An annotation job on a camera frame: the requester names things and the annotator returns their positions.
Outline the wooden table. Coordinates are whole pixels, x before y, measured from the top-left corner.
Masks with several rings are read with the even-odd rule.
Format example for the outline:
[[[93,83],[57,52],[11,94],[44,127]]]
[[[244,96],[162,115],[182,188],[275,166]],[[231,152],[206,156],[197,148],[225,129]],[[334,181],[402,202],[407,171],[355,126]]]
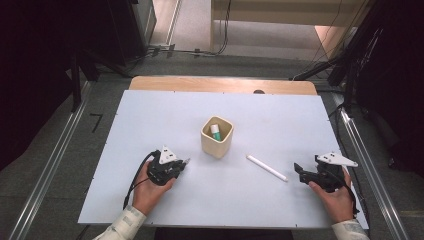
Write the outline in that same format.
[[[130,90],[259,93],[281,95],[316,95],[317,90],[309,81],[264,80],[236,77],[194,76],[136,76]]]

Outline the person's dark lap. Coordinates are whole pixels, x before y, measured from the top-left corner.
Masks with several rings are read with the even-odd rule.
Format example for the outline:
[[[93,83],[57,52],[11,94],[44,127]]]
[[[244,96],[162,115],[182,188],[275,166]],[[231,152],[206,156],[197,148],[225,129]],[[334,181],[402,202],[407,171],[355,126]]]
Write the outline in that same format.
[[[157,228],[154,240],[294,240],[290,230]]]

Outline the green and white glue stick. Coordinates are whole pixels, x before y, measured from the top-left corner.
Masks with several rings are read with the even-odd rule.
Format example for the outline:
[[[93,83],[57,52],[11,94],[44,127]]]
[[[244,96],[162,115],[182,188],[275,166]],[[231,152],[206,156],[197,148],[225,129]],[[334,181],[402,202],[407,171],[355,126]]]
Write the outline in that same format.
[[[220,134],[220,129],[219,129],[219,125],[218,124],[212,124],[210,126],[210,130],[211,130],[211,134],[212,137],[216,140],[216,141],[221,141],[221,134]]]

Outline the person's left hand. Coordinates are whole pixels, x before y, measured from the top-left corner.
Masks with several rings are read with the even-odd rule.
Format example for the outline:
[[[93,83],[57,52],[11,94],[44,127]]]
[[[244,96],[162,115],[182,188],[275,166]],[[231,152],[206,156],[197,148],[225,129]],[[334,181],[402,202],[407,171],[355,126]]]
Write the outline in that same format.
[[[158,204],[166,191],[170,190],[176,181],[175,178],[169,180],[164,186],[154,184],[147,175],[150,161],[144,164],[136,179],[136,187],[133,190],[132,206],[148,215]]]

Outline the black metal stand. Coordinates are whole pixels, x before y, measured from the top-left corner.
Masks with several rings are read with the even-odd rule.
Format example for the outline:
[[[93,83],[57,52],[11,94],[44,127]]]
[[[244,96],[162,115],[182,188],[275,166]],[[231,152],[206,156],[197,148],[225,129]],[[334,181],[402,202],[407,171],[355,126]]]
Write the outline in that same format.
[[[95,66],[95,57],[89,50],[73,50],[70,55],[70,70],[72,81],[73,106],[75,112],[82,102],[80,73],[83,73],[88,81],[97,81],[100,74]]]

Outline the beige square cup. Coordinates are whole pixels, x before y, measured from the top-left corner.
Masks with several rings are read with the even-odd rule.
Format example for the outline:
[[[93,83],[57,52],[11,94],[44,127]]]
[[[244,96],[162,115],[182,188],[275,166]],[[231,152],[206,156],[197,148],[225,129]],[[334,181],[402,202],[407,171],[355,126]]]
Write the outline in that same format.
[[[218,124],[221,134],[221,141],[216,141],[211,134],[210,126]],[[212,116],[203,126],[201,130],[201,146],[202,150],[217,158],[221,159],[229,150],[234,126],[231,122],[219,116]]]

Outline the white pen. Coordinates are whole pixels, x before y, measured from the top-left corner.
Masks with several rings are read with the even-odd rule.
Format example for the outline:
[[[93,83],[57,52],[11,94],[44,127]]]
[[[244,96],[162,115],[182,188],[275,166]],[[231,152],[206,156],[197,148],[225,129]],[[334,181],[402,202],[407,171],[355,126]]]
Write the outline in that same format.
[[[279,178],[280,180],[284,181],[284,182],[288,182],[288,178],[279,173],[278,171],[274,170],[273,168],[271,168],[270,166],[266,165],[265,163],[263,163],[262,161],[260,161],[259,159],[255,158],[252,155],[247,154],[246,155],[246,159],[253,162],[254,164],[256,164],[257,166],[261,167],[262,169],[264,169],[265,171],[269,172],[270,174],[274,175],[275,177]]]

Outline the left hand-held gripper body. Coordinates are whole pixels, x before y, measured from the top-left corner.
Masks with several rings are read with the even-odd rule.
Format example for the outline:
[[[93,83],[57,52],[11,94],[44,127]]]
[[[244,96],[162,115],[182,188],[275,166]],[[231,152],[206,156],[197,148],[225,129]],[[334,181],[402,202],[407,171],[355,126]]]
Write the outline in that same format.
[[[177,165],[177,156],[164,145],[159,155],[149,164],[148,177],[154,184],[164,186],[172,178],[178,177]]]

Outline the black cabinet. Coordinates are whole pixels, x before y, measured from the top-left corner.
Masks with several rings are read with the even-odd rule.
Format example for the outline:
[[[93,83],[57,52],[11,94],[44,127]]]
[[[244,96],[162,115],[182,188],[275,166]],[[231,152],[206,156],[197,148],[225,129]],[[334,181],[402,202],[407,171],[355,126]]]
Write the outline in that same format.
[[[153,0],[107,0],[116,32],[117,63],[147,53],[157,23]]]

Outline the person's right hand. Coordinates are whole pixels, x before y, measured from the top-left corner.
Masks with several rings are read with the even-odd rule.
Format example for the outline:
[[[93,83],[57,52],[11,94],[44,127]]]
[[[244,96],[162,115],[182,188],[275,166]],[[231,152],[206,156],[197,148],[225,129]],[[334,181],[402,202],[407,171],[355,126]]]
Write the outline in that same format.
[[[326,192],[313,181],[308,183],[308,186],[321,199],[329,217],[334,223],[340,223],[354,218],[354,201],[347,189],[351,185],[351,178],[346,170],[343,170],[343,172],[345,186],[332,193]]]

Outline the aluminium rail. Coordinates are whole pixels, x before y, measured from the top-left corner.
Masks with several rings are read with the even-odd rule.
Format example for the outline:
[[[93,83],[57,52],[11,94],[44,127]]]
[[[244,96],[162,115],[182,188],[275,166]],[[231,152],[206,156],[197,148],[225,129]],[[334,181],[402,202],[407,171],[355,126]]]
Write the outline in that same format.
[[[353,117],[342,108],[340,117],[393,240],[410,240],[400,215],[361,138]]]
[[[89,95],[94,86],[93,82],[86,81],[82,87],[82,100],[74,112],[70,114],[67,122],[60,134],[56,145],[50,154],[50,157],[43,168],[33,190],[25,201],[23,209],[14,225],[13,230],[7,237],[7,240],[25,240],[31,225],[41,207],[44,197],[50,187],[50,184],[56,174],[56,171],[62,161],[65,151],[74,135],[76,127],[86,108]]]

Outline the black tripod stand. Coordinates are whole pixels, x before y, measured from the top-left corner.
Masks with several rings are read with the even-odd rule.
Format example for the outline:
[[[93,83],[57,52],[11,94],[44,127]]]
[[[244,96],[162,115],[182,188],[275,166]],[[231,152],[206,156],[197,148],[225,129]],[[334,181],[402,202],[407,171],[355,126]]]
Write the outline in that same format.
[[[366,55],[374,48],[380,34],[381,29],[378,27],[377,20],[365,20],[340,54],[326,62],[319,63],[311,70],[291,77],[291,80],[304,81],[332,67],[333,71],[327,78],[327,82],[330,86],[339,86],[343,80],[346,80],[341,108],[350,113],[353,105],[354,83],[358,79],[360,66],[367,59]]]

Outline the white board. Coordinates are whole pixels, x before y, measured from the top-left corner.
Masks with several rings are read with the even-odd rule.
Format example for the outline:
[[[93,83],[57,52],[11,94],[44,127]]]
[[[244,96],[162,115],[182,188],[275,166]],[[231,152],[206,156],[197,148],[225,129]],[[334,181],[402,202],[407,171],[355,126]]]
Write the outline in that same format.
[[[201,146],[201,130],[212,116],[234,126],[230,148],[221,159]],[[297,163],[315,171],[316,155],[339,149],[320,96],[143,90],[123,94],[79,223],[113,222],[140,163],[164,145],[191,160],[149,214],[150,226],[331,225],[320,199],[294,170]],[[288,182],[247,160],[247,154]]]

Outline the light wooden furniture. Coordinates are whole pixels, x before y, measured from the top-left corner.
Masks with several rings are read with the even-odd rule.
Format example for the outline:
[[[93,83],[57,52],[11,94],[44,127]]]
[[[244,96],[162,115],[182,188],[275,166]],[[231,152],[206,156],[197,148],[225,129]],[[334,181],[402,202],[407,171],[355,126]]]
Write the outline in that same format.
[[[211,0],[210,48],[226,55],[310,60],[341,51],[369,0]]]

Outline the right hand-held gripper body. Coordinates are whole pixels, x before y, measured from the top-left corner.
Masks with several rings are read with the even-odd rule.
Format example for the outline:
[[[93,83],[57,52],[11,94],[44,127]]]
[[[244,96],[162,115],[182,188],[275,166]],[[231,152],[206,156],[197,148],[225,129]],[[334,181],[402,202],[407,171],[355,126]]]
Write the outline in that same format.
[[[317,172],[308,182],[313,181],[328,193],[345,185],[343,167],[358,167],[358,163],[341,154],[330,152],[315,156]]]

